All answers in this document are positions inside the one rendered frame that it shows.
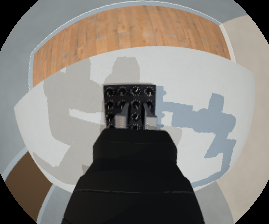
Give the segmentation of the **black box with knobs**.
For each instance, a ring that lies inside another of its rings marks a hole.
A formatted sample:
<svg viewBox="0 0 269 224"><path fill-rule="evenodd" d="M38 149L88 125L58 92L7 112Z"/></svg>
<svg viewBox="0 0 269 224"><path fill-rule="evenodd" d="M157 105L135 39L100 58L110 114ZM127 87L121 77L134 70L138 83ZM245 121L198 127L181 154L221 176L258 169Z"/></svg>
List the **black box with knobs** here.
<svg viewBox="0 0 269 224"><path fill-rule="evenodd" d="M106 105L106 127L115 128L115 114L121 113L125 103L128 102L131 103L131 116L127 129L144 130L141 119L142 103L147 103L151 114L155 115L156 85L104 85L103 88L104 107ZM152 89L154 90L154 94Z"/></svg>

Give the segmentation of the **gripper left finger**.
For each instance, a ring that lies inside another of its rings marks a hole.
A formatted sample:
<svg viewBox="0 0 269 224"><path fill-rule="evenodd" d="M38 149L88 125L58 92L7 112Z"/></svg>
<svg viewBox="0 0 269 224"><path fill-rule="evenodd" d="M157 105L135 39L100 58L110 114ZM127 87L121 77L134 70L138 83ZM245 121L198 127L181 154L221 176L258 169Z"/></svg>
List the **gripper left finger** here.
<svg viewBox="0 0 269 224"><path fill-rule="evenodd" d="M115 128L127 129L131 116L131 103L126 103L121 114L115 115Z"/></svg>

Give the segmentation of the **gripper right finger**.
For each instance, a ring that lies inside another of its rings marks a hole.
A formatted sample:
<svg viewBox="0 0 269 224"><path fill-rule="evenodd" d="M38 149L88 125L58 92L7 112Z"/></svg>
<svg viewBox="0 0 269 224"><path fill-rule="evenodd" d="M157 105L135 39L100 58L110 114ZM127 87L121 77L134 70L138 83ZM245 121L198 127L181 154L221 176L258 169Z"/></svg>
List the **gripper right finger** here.
<svg viewBox="0 0 269 224"><path fill-rule="evenodd" d="M156 130L158 118L151 114L147 104L142 104L141 119L144 130Z"/></svg>

